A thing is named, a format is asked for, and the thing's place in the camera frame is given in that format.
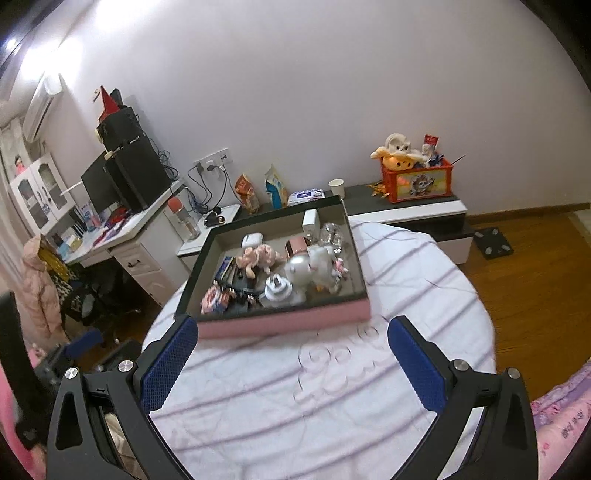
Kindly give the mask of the white square charger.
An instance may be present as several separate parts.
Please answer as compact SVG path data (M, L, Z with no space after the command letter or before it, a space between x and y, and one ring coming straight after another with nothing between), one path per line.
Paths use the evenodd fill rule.
M320 234L321 221L318 216L317 209L308 209L304 211L303 221L301 222L301 230L304 232L304 236L315 241L318 239Z

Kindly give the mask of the white wall power strip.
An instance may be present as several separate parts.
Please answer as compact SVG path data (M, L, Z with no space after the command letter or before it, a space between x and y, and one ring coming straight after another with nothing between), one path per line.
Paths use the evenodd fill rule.
M200 159L194 160L194 165L200 165L204 170L211 171L215 168L225 167L232 163L231 152L224 148L208 154Z

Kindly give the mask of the pink box with black rim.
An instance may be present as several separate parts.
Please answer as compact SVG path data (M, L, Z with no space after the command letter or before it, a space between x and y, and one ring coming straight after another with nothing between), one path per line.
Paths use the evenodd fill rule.
M341 289L337 294L318 291L315 286L302 289L305 293L304 303L280 307L252 309L247 313L236 314L202 314L200 301L215 280L214 275L225 256L238 257L245 249L242 238L246 234L260 232L263 244L269 244L285 258L271 269L271 274L284 275L287 263L286 242L294 236L304 236L301 230L304 211L317 209L321 228L332 222L342 229L344 245L342 258L349 277L342 280ZM318 239L308 243L319 245ZM256 268L256 289L264 289L266 275ZM325 199L273 210L228 225L217 227L211 231L197 255L192 272L185 285L175 312L176 317L188 316L197 321L198 335L202 339L226 339L267 336L291 333L304 330L332 328L346 323L365 322L370 319L370 299L366 282L363 279L362 266L353 241L353 232L346 216L346 208L341 199L332 196Z

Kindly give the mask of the rose gold white cylinder bottle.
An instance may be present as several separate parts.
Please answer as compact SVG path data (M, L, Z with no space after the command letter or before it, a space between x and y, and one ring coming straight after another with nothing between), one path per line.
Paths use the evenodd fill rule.
M291 237L286 242L287 258L290 259L300 254L307 254L309 245L308 239L304 236Z

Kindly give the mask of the pink donut block figure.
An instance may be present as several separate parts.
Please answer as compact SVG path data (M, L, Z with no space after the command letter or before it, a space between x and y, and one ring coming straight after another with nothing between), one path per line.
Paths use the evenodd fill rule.
M202 314L222 314L228 309L230 300L231 294L228 290L213 284L200 301L200 312Z

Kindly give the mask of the black textured comb case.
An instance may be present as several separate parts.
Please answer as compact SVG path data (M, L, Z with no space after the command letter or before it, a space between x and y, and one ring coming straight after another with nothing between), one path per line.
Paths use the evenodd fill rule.
M235 270L235 278L233 278L231 283L218 283L218 282L214 282L214 284L219 285L220 287L222 287L223 285L233 285L235 287L238 288L250 288L253 290L257 290L257 291L262 291L259 289L256 289L256 278L255 279L249 279L245 276L245 273L243 273L242 269L238 269L238 267L236 267ZM256 309L256 308L260 308L262 305L256 305L256 306L246 306L246 305L240 305L240 304L235 304L232 305L230 307L228 307L228 309L226 309L226 311L224 312L224 314L230 314L230 313L236 313L236 314L242 314L242 313L247 313L252 309Z

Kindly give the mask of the silver ball white plush toy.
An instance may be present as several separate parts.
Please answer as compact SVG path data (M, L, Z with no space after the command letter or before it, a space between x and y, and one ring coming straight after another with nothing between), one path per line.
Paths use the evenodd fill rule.
M337 294L342 274L337 269L337 257L332 247L311 245L307 251L291 256L284 265L284 275L291 285L301 289L315 286L318 291Z

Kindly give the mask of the clear crystal bottle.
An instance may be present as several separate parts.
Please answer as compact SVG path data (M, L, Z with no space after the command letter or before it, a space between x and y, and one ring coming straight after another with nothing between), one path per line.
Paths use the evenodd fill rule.
M318 244L329 247L335 256L339 256L342 253L342 246L344 245L344 236L342 236L341 227L332 222L322 225Z

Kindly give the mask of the blue gold lighter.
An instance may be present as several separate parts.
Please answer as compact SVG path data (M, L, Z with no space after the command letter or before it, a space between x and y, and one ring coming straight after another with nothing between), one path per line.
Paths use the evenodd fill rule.
M235 278L236 263L235 257L225 256L221 265L216 270L214 280L218 283L231 283Z

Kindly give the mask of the white earbuds case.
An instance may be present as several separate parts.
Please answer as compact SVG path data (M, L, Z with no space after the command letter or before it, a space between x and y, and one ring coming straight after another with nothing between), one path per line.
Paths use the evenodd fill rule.
M259 245L263 244L263 234L260 232L253 232L246 234L245 237L242 238L242 249L246 248L256 248Z

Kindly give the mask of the black computer monitor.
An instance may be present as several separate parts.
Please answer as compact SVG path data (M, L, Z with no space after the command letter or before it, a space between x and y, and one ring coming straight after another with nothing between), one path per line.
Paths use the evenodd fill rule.
M100 154L81 176L89 200L98 214L120 203L119 195L105 171L105 163L104 155Z

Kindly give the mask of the white round plug adapter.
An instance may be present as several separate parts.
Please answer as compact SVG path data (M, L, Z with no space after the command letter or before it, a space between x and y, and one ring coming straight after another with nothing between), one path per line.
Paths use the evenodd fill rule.
M279 274L271 274L266 278L263 293L259 295L259 303L265 308L296 306L304 301L304 291L294 287L287 277Z

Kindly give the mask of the pink-haired doll figurine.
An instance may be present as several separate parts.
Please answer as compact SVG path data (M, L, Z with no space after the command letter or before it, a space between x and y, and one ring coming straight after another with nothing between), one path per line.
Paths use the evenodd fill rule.
M249 279L256 278L256 272L254 272L256 268L263 270L266 275L270 275L273 266L284 260L283 255L269 244L260 244L255 248L247 247L242 255L235 258L236 266L238 269L242 269Z

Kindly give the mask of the black office chair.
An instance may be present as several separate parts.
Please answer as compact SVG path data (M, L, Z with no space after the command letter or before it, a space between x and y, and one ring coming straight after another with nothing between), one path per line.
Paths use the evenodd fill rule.
M114 259L89 267L68 267L65 292L59 293L62 324L70 319L84 327L105 329L115 321L138 318L150 299Z

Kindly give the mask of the wet wipes pack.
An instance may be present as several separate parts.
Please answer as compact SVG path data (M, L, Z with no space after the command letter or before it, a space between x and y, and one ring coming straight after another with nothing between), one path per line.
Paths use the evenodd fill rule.
M301 205L311 201L317 201L325 198L325 192L320 188L304 189L295 191L287 199L288 206Z

